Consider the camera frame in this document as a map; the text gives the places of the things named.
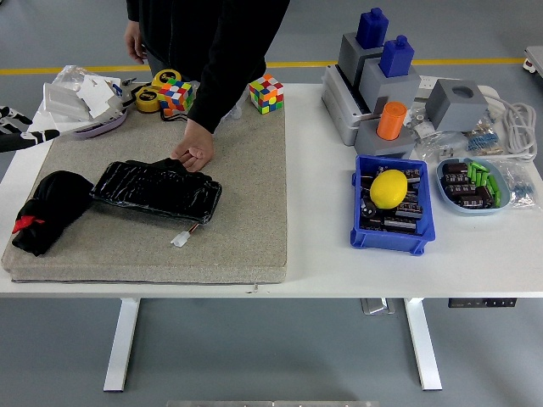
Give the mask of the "person's right hand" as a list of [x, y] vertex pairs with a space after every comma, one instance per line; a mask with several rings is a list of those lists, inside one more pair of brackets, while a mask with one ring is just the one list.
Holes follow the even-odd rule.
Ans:
[[129, 20], [124, 34], [128, 56], [137, 64], [144, 64], [147, 59], [145, 47], [142, 43], [139, 23]]

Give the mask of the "person's left hand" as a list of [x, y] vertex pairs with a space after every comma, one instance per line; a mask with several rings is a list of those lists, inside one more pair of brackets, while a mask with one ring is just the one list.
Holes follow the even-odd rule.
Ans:
[[188, 119], [181, 142], [172, 150], [171, 158], [178, 160], [189, 172], [202, 170], [214, 157], [212, 134]]

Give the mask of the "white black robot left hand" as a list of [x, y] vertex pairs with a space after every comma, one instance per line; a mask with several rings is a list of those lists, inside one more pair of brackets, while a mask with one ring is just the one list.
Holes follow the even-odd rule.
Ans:
[[31, 125], [33, 120], [21, 112], [11, 109], [9, 106], [1, 107], [1, 152], [17, 151], [34, 147], [38, 144], [48, 142], [60, 136], [56, 129], [43, 131], [22, 131], [13, 125], [9, 119], [15, 119], [24, 125]]

